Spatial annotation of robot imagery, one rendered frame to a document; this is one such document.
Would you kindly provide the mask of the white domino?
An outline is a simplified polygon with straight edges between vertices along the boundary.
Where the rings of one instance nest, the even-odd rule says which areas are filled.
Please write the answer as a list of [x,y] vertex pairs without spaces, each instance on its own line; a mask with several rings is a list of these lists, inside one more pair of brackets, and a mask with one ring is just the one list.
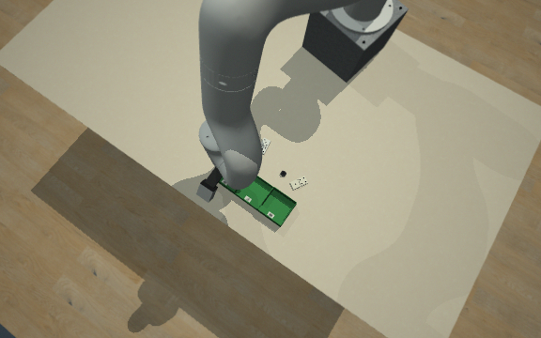
[[298,189],[299,187],[301,187],[301,186],[303,186],[303,185],[305,185],[305,184],[307,184],[307,183],[308,183],[308,181],[307,181],[307,179],[305,178],[305,176],[300,177],[300,178],[298,178],[298,179],[296,179],[296,180],[290,182],[290,184],[291,184],[293,190],[296,190],[296,189]]
[[270,140],[266,139],[266,138],[263,138],[262,142],[261,142],[261,147],[262,147],[262,154],[265,154],[269,144],[270,144]]

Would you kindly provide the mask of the green rack of bins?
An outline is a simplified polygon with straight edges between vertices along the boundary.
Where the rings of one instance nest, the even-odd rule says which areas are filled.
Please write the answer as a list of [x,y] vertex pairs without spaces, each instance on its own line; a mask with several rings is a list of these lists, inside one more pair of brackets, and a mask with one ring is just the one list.
[[259,176],[250,186],[241,190],[230,188],[223,177],[218,183],[280,227],[296,206],[296,201]]

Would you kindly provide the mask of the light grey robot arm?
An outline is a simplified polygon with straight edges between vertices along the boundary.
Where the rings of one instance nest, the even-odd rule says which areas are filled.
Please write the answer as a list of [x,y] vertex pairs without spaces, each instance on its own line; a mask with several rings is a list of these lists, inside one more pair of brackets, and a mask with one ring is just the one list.
[[259,173],[262,147],[250,106],[269,33],[284,20],[326,10],[348,31],[372,34],[388,24],[394,6],[392,0],[203,0],[199,53],[206,120],[199,140],[215,166],[196,193],[205,201],[213,199],[222,177],[241,190]]

